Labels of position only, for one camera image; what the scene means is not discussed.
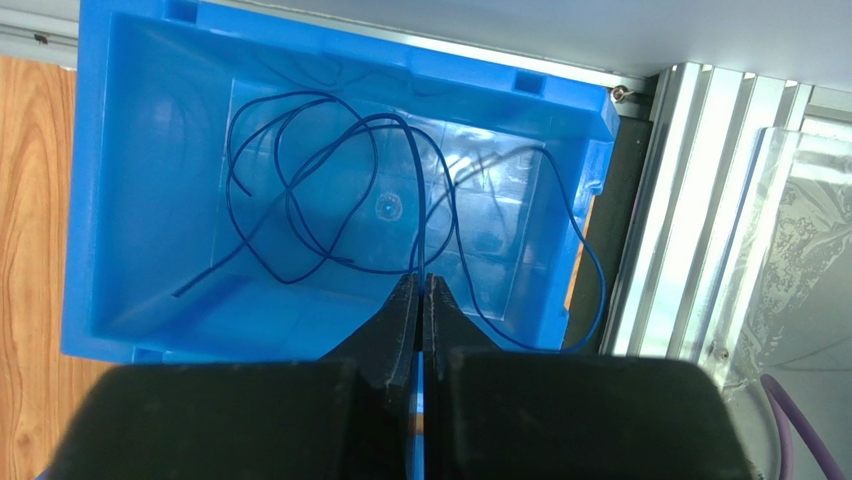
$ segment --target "tangled cable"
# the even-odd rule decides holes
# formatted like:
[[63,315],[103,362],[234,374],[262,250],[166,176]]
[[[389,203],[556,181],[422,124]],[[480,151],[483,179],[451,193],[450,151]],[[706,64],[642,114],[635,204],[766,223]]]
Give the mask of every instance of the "tangled cable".
[[[308,101],[302,104],[299,107],[290,109],[275,118],[271,121],[267,122],[252,134],[250,134],[236,149],[233,150],[234,146],[234,128],[237,125],[240,117],[251,107],[267,103],[274,102],[278,100],[283,100],[291,97],[317,97],[311,101]],[[343,107],[346,111],[351,114],[355,122],[346,129],[340,136],[337,137],[336,140],[324,146],[323,148],[316,151],[312,154],[292,175],[292,177],[287,180],[283,173],[281,167],[281,142],[284,136],[284,132],[287,127],[293,122],[293,120],[300,115],[301,113],[307,111],[310,108],[314,108],[323,104],[337,104]],[[258,139],[261,135],[266,132],[271,131],[277,125],[277,131],[275,133],[275,137],[273,140],[272,154],[273,154],[273,162],[275,164],[275,171],[278,177],[279,182],[283,186],[283,191],[278,194],[267,206],[266,210],[261,215],[260,219],[255,223],[255,225],[248,230],[248,232],[244,231],[239,223],[237,222],[237,218],[234,214],[233,207],[233,191],[232,185],[235,185],[244,195],[247,197],[252,197],[252,192],[245,186],[245,183],[240,180],[240,178],[236,174],[236,166],[241,158],[241,155],[245,152],[245,150],[249,147],[249,145]],[[378,177],[379,172],[379,149],[376,143],[376,138],[374,136],[374,132],[389,130],[389,131],[400,131],[404,134],[405,139],[408,143],[408,146],[411,150],[411,158],[414,163],[414,169],[416,173],[417,179],[417,197],[418,197],[418,227],[417,227],[417,235],[411,247],[411,252],[409,256],[409,264],[407,269],[376,269],[376,268],[367,268],[364,266],[357,265],[353,259],[345,258],[341,256],[337,256],[334,254],[335,248],[338,246],[341,238],[343,237],[346,228],[348,227],[350,221],[356,214],[356,212],[364,205],[367,198],[370,195],[370,192],[373,190],[375,186],[376,179]],[[367,184],[367,187],[364,189],[363,194],[361,194],[354,206],[349,210],[348,214],[343,219],[340,226],[337,228],[337,231],[334,235],[334,238],[329,243],[328,247],[324,246],[322,242],[319,241],[316,234],[311,229],[304,212],[302,210],[301,205],[299,204],[299,200],[295,195],[295,189],[302,184],[305,180],[307,180],[311,175],[315,174],[328,160],[329,158],[337,151],[343,144],[350,141],[353,138],[360,137],[366,135],[370,141],[370,147],[372,149],[372,171],[370,180]],[[443,180],[446,183],[446,191],[434,202],[431,209],[427,212],[426,206],[426,183],[425,183],[425,175],[423,171],[423,164],[420,155],[420,150],[417,145],[415,136],[422,138],[428,144],[429,148],[432,149],[435,155],[438,158],[438,161],[441,165],[441,169],[443,170]],[[573,213],[573,202],[571,200],[571,196],[569,195],[565,182],[563,181],[559,169],[556,165],[556,160],[553,155],[547,151],[546,149],[539,146],[525,146],[520,147],[508,152],[504,155],[495,155],[492,158],[489,158],[488,163],[480,162],[480,168],[474,169],[472,172],[467,175],[453,181],[452,174],[450,171],[450,166],[447,164],[446,158],[444,157],[441,149],[438,144],[423,130],[410,126],[401,116],[394,113],[377,113],[373,115],[368,115],[362,117],[355,111],[349,104],[341,100],[340,98],[319,91],[298,91],[291,93],[284,93],[278,95],[271,95],[267,97],[257,98],[252,100],[242,107],[240,107],[236,113],[233,115],[231,122],[228,126],[228,130],[226,133],[226,144],[225,144],[226,156],[227,156],[227,178],[225,180],[225,200],[226,207],[228,211],[228,216],[231,224],[234,227],[234,231],[240,237],[239,244],[227,255],[222,257],[217,262],[213,263],[210,267],[200,272],[198,275],[193,277],[190,281],[188,281],[185,285],[178,288],[174,293],[174,297],[180,297],[185,294],[187,291],[192,289],[199,282],[204,280],[210,274],[220,269],[226,263],[231,261],[234,257],[236,257],[244,248],[247,249],[252,256],[257,260],[258,264],[269,273],[272,278],[276,281],[285,284],[292,285],[295,283],[299,283],[315,274],[322,266],[328,262],[334,262],[338,265],[341,265],[346,268],[350,268],[353,270],[357,270],[363,273],[369,274],[377,274],[377,275],[402,275],[408,273],[417,273],[418,278],[418,287],[420,294],[422,295],[425,291],[425,279],[426,279],[426,267],[432,264],[441,254],[447,249],[447,247],[452,242],[452,239],[455,237],[456,248],[458,249],[459,260],[462,267],[462,271],[464,273],[465,279],[467,281],[468,289],[470,291],[471,303],[473,304],[474,309],[477,314],[482,318],[482,320],[494,330],[500,337],[509,341],[513,345],[526,349],[526,350],[542,350],[540,348],[524,344],[519,342],[518,340],[512,338],[511,336],[504,333],[500,330],[493,321],[491,321],[485,314],[482,312],[482,309],[479,306],[479,302],[476,299],[475,287],[473,285],[472,276],[470,273],[470,268],[468,266],[467,260],[464,254],[464,246],[461,241],[461,234],[459,230],[459,220],[458,220],[458,210],[456,208],[456,190],[459,185],[466,182],[470,178],[475,175],[480,174],[487,168],[496,166],[501,162],[504,162],[510,158],[513,158],[519,153],[524,151],[532,151],[541,154],[541,156],[547,159],[550,164],[553,172],[556,175],[557,183],[559,184],[560,192],[562,195],[562,199],[565,203],[565,207],[568,211],[568,218],[570,220],[571,226],[574,229],[574,232],[577,234],[580,242],[583,245],[584,251],[589,255],[589,258],[592,260],[594,264],[595,270],[598,274],[599,287],[600,287],[600,296],[598,301],[598,309],[595,315],[595,318],[592,322],[592,326],[586,335],[575,345],[562,349],[562,352],[571,353],[579,350],[583,346],[585,346],[589,341],[591,341],[592,337],[595,334],[600,322],[601,317],[603,316],[604,307],[605,307],[605,292],[606,292],[606,284],[604,279],[603,269],[601,267],[600,261],[595,255],[594,251],[590,248],[587,243],[583,231],[580,229],[580,226],[577,223],[576,218],[574,218]],[[272,213],[281,205],[283,202],[283,210],[286,214],[286,219],[289,227],[291,228],[296,239],[305,246],[308,250],[310,250],[313,254],[318,257],[318,261],[309,268],[305,273],[294,277],[294,278],[284,278],[278,272],[273,269],[268,262],[263,258],[263,256],[257,251],[255,246],[252,245],[252,240],[255,238],[257,233],[260,231],[261,227],[269,220]],[[448,208],[450,210],[451,219],[450,219],[450,228],[447,232],[447,236],[444,238],[441,247],[438,248],[428,259],[426,258],[426,225],[429,220],[432,218],[436,209],[444,202],[447,202]]]

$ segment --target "blue cable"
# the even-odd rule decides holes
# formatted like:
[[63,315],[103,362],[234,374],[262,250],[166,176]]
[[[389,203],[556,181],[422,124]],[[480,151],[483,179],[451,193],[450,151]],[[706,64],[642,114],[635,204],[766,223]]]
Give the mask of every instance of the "blue cable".
[[[281,99],[284,99],[284,98],[298,96],[298,95],[319,96],[319,97],[322,97],[322,98],[318,99],[318,100],[311,101],[311,102],[307,102],[307,103],[301,105],[300,107],[291,109],[291,110],[287,111],[286,113],[275,117],[272,121],[268,122],[267,124],[262,126],[260,129],[258,129],[254,133],[252,133],[241,144],[241,146],[238,148],[237,152],[234,155],[231,155],[231,143],[232,143],[233,128],[236,124],[236,120],[246,111],[247,108],[249,108],[253,105],[257,105],[261,102],[281,100]],[[355,124],[353,124],[352,126],[350,126],[343,134],[341,134],[337,138],[337,140],[335,140],[331,144],[323,147],[322,149],[320,149],[319,151],[314,153],[296,171],[296,173],[293,175],[293,178],[291,179],[291,181],[287,182],[287,180],[284,178],[283,172],[281,170],[280,152],[279,152],[280,146],[281,146],[281,139],[283,137],[283,132],[289,126],[289,124],[296,118],[296,116],[299,115],[301,112],[304,112],[305,110],[307,110],[309,108],[312,108],[312,107],[315,107],[315,106],[318,106],[318,105],[321,105],[321,104],[325,104],[325,103],[337,103],[337,104],[343,106],[358,121]],[[378,120],[396,122],[396,124],[382,124],[382,125],[375,125],[375,126],[369,125],[371,122],[375,122],[375,121],[378,121]],[[279,181],[281,182],[281,184],[284,187],[284,190],[281,192],[281,194],[279,194],[270,203],[270,205],[267,207],[267,210],[264,212],[264,214],[261,216],[261,218],[257,221],[257,223],[251,229],[251,231],[249,231],[248,234],[245,234],[243,232],[243,230],[240,228],[239,224],[237,223],[237,219],[236,219],[236,217],[234,216],[234,213],[233,213],[233,207],[232,207],[232,204],[231,204],[231,190],[230,190],[231,181],[233,181],[234,184],[237,185],[243,191],[243,193],[245,193],[247,196],[250,197],[250,196],[252,196],[252,194],[244,186],[244,184],[237,178],[237,175],[236,175],[234,169],[236,167],[237,162],[239,161],[241,154],[247,148],[247,146],[254,139],[256,139],[258,136],[260,136],[263,132],[269,130],[275,124],[277,124],[279,122],[281,123],[281,125],[279,126],[278,132],[276,133],[276,136],[275,136],[273,152],[274,152],[274,163],[275,163],[276,173],[278,175]],[[415,171],[416,171],[416,175],[417,175],[417,186],[418,186],[418,200],[419,200],[419,202],[418,202],[419,203],[418,231],[417,231],[417,236],[415,238],[414,244],[412,245],[408,269],[397,269],[397,270],[369,269],[369,268],[366,268],[366,267],[361,267],[361,266],[356,265],[354,260],[352,260],[352,259],[336,257],[336,256],[333,255],[333,251],[334,251],[335,247],[337,246],[338,242],[340,241],[347,225],[349,224],[349,221],[352,219],[352,217],[355,215],[355,213],[358,211],[358,209],[364,204],[364,202],[366,201],[370,191],[372,190],[372,188],[375,184],[376,177],[377,177],[377,174],[378,174],[378,150],[377,150],[377,146],[376,146],[376,142],[375,142],[375,137],[373,136],[373,132],[377,131],[377,130],[402,131],[406,136],[406,140],[408,141],[409,147],[411,148],[412,158],[415,162]],[[299,206],[298,199],[294,194],[294,190],[301,182],[303,182],[304,180],[309,178],[320,167],[322,167],[329,160],[331,155],[343,143],[354,138],[355,136],[362,135],[362,134],[365,134],[365,133],[370,136],[372,148],[373,148],[373,171],[372,171],[372,175],[370,177],[370,182],[369,182],[367,188],[365,189],[364,194],[356,202],[355,207],[353,207],[349,211],[349,214],[346,216],[343,223],[338,228],[337,233],[336,233],[335,237],[333,238],[329,248],[325,248],[321,244],[321,242],[316,238],[316,236],[313,234],[312,230],[310,229],[308,222],[307,222],[307,219],[305,218],[305,216],[302,212],[302,209]],[[429,210],[428,213],[426,212],[426,207],[425,207],[425,205],[426,205],[426,201],[425,201],[425,197],[426,197],[426,195],[425,195],[425,178],[424,178],[424,174],[423,174],[422,160],[420,158],[419,150],[417,148],[417,143],[414,139],[414,134],[417,134],[418,136],[420,136],[421,138],[426,140],[427,143],[429,143],[429,146],[432,148],[432,150],[436,153],[436,155],[438,156],[439,162],[441,163],[441,166],[444,170],[444,176],[445,176],[445,180],[447,182],[446,192],[441,197],[439,197],[438,201],[434,203],[434,205],[432,206],[432,208]],[[331,260],[331,261],[338,263],[342,266],[345,266],[347,268],[353,268],[357,271],[361,271],[361,272],[365,272],[365,273],[408,274],[408,273],[412,273],[412,272],[416,271],[417,274],[418,274],[418,286],[419,286],[420,294],[422,295],[425,292],[425,268],[426,268],[426,266],[431,264],[432,262],[434,262],[445,251],[445,249],[448,247],[452,237],[454,236],[455,239],[456,239],[456,246],[459,250],[460,263],[462,265],[462,269],[463,269],[464,274],[465,274],[465,279],[466,279],[467,284],[468,284],[468,289],[470,291],[471,301],[473,303],[474,309],[476,310],[477,314],[482,318],[482,320],[489,326],[489,328],[494,330],[494,332],[497,333],[498,336],[507,340],[508,342],[510,342],[511,344],[513,344],[517,347],[520,347],[520,348],[525,349],[525,350],[531,350],[531,351],[554,352],[554,350],[542,349],[542,348],[539,348],[539,347],[535,347],[535,346],[525,344],[523,342],[520,342],[520,341],[512,338],[511,336],[507,335],[506,333],[504,333],[499,327],[497,327],[497,325],[492,320],[490,320],[488,317],[485,316],[485,314],[482,312],[482,309],[480,308],[479,303],[476,299],[475,287],[473,285],[472,275],[470,273],[470,269],[469,269],[469,266],[467,264],[467,259],[465,257],[465,253],[464,253],[464,246],[462,245],[462,241],[461,241],[461,233],[460,233],[459,222],[458,222],[458,210],[456,208],[455,192],[456,192],[456,189],[458,188],[458,186],[460,184],[462,184],[463,182],[472,178],[473,176],[481,173],[485,168],[487,168],[486,166],[482,165],[482,162],[480,162],[480,165],[481,165],[480,169],[474,170],[473,172],[471,172],[470,174],[468,174],[464,178],[462,178],[462,179],[460,179],[456,182],[453,182],[453,180],[451,178],[449,167],[447,165],[447,162],[446,162],[446,159],[444,158],[443,153],[441,152],[440,148],[435,143],[435,141],[429,135],[427,135],[425,132],[423,132],[422,130],[420,130],[416,127],[409,126],[400,116],[392,114],[392,113],[384,113],[384,114],[380,113],[380,114],[370,115],[368,117],[362,118],[361,116],[358,115],[358,113],[354,109],[352,109],[352,107],[350,107],[348,104],[343,102],[341,99],[339,99],[339,98],[337,98],[337,97],[335,97],[331,94],[327,94],[327,93],[324,93],[324,92],[315,92],[315,91],[302,91],[302,92],[292,92],[292,93],[280,94],[280,95],[272,95],[272,96],[268,96],[268,97],[258,98],[258,99],[252,100],[251,102],[246,103],[236,112],[236,114],[232,118],[232,122],[231,122],[231,125],[228,128],[228,133],[227,133],[226,150],[227,150],[227,153],[228,153],[228,179],[227,179],[226,185],[225,185],[226,202],[227,202],[227,206],[228,206],[228,214],[229,214],[230,220],[231,220],[232,224],[234,225],[234,228],[235,228],[237,234],[240,236],[241,242],[233,251],[231,251],[225,257],[220,259],[215,264],[211,265],[205,271],[201,272],[196,277],[194,277],[192,280],[190,280],[187,284],[185,284],[184,286],[182,286],[181,288],[176,290],[173,294],[175,297],[179,297],[179,296],[183,295],[186,291],[191,289],[198,282],[200,282],[201,280],[206,278],[208,275],[210,275],[211,273],[213,273],[217,269],[221,268],[224,264],[226,264],[231,259],[233,259],[244,247],[247,248],[252,253],[252,255],[258,260],[258,262],[261,264],[261,266],[273,278],[275,278],[277,281],[279,281],[280,283],[283,283],[283,284],[294,284],[294,283],[301,282],[301,281],[305,280],[306,278],[310,277],[311,275],[313,275],[316,271],[318,271],[326,261]],[[605,282],[605,277],[604,277],[604,273],[603,273],[603,268],[601,267],[600,260],[598,259],[597,255],[594,253],[593,249],[589,246],[588,242],[586,241],[586,239],[583,235],[583,232],[580,229],[576,218],[574,217],[573,201],[572,201],[570,195],[568,194],[568,192],[566,190],[565,182],[563,181],[562,176],[559,172],[556,160],[553,158],[552,154],[549,151],[547,151],[546,149],[544,149],[542,147],[538,147],[538,146],[521,147],[521,148],[515,149],[514,151],[510,152],[507,155],[499,157],[497,159],[497,161],[492,162],[488,167],[492,167],[494,165],[499,164],[500,162],[502,162],[504,160],[512,158],[512,157],[514,157],[515,154],[517,154],[521,151],[524,151],[524,150],[535,151],[535,152],[540,153],[544,158],[546,158],[548,160],[548,163],[551,165],[551,168],[553,169],[554,174],[556,175],[557,183],[559,184],[560,192],[562,194],[562,198],[563,198],[563,201],[565,203],[565,207],[566,207],[566,209],[569,213],[568,217],[569,217],[569,221],[571,223],[571,226],[574,229],[574,232],[577,234],[578,239],[580,240],[581,244],[583,245],[584,251],[589,255],[589,258],[591,258],[592,263],[593,263],[595,270],[597,272],[597,275],[598,275],[600,296],[599,296],[599,301],[598,301],[597,312],[596,312],[595,318],[592,322],[592,326],[588,330],[586,335],[577,344],[561,350],[562,353],[573,353],[573,352],[576,352],[577,350],[583,348],[585,345],[587,345],[592,340],[595,332],[599,328],[600,323],[602,321],[603,313],[604,313],[605,306],[606,306],[606,301],[605,301],[606,300],[606,298],[605,298],[606,282]],[[260,230],[260,228],[263,226],[263,224],[266,222],[266,220],[268,220],[269,216],[273,213],[275,208],[281,203],[282,200],[285,201],[285,211],[286,211],[286,214],[287,214],[288,223],[290,225],[290,228],[293,230],[294,234],[296,235],[297,239],[308,250],[310,250],[311,252],[313,252],[314,254],[316,254],[317,256],[320,257],[317,264],[315,264],[311,269],[309,269],[308,272],[306,272],[305,274],[303,274],[303,275],[301,275],[301,276],[299,276],[295,279],[289,279],[289,280],[284,279],[280,275],[278,275],[277,272],[275,272],[274,269],[272,269],[265,262],[262,255],[260,255],[259,252],[257,252],[256,249],[251,245],[251,240],[254,238],[254,236],[257,234],[257,232]],[[440,206],[440,204],[444,200],[448,201],[449,208],[450,208],[451,215],[452,215],[451,222],[450,222],[450,229],[447,233],[447,237],[445,238],[442,246],[427,260],[425,258],[426,224],[428,223],[429,219],[432,218],[432,215],[435,213],[436,209]],[[291,208],[290,208],[291,205],[293,205],[294,209],[296,210],[296,214],[297,214],[299,223],[301,224],[302,228],[307,233],[307,236],[310,237],[310,241],[313,242],[313,245],[311,245],[311,243],[309,243],[308,239],[306,239],[305,237],[303,237],[301,235],[301,233],[299,232],[299,229],[296,227],[294,220],[293,220],[293,217],[292,217],[292,214],[291,214]]]

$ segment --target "blue container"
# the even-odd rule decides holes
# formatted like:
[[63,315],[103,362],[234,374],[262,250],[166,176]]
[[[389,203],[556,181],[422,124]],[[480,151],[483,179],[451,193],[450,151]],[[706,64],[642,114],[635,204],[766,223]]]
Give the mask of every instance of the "blue container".
[[[254,98],[322,90],[362,115],[397,113],[439,142],[456,179],[489,156],[546,147],[576,192],[581,224],[618,126],[604,88],[209,3],[84,0],[78,62],[62,350],[114,362],[315,359],[373,315],[398,280],[327,262],[281,285],[243,251],[173,295],[239,244],[224,208],[225,137],[234,112]],[[235,137],[307,100],[288,101],[252,109],[234,124]],[[329,104],[300,116],[284,139],[289,157],[327,143],[353,123],[347,115]],[[405,268],[418,225],[414,167],[399,132],[376,135],[376,186],[335,254]],[[237,168],[253,193],[234,194],[246,225],[281,191],[270,173],[273,137],[261,136]],[[323,242],[364,189],[367,145],[353,141],[300,187]],[[443,171],[425,155],[434,201],[445,191]],[[457,202],[486,315],[518,341],[558,348],[579,243],[553,171],[538,154],[518,155],[460,185]],[[427,254],[449,222],[439,208]],[[270,220],[258,248],[294,276],[317,256],[281,225]],[[444,276],[460,307],[506,344],[475,314],[454,244],[428,272]]]

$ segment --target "blue plastic bin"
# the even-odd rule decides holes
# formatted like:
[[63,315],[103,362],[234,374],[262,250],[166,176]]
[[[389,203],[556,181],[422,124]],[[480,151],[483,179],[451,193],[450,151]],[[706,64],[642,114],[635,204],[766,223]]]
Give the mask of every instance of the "blue plastic bin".
[[[363,115],[395,112],[439,142],[455,176],[489,155],[546,147],[576,192],[581,224],[618,126],[604,88],[183,0],[84,0],[78,69],[62,350],[114,362],[315,359],[373,315],[398,280],[329,262],[285,286],[243,252],[172,295],[238,244],[223,207],[225,134],[251,99],[311,89]],[[323,108],[288,129],[292,156],[352,123]],[[235,135],[248,136],[272,110],[258,107]],[[377,134],[376,187],[335,251],[376,268],[407,267],[417,230],[414,168],[394,135]],[[255,189],[235,200],[243,216],[260,216],[281,190],[268,173],[271,137],[240,161]],[[342,199],[363,188],[364,145],[301,193],[325,241],[324,222],[336,228]],[[442,171],[434,156],[424,168],[434,200]],[[538,155],[519,155],[461,185],[458,211],[485,313],[521,342],[558,348],[579,242],[553,172]],[[428,225],[429,252],[448,228],[449,211],[441,213]],[[275,222],[258,242],[270,263],[293,272],[316,261]],[[444,276],[460,307],[506,344],[474,313],[453,245],[428,272]]]

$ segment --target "wooden table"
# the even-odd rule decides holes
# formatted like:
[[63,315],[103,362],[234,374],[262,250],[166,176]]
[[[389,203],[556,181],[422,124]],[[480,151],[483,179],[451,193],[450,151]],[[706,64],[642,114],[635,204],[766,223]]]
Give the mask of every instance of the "wooden table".
[[76,75],[0,57],[0,478],[50,462],[109,367],[59,353]]

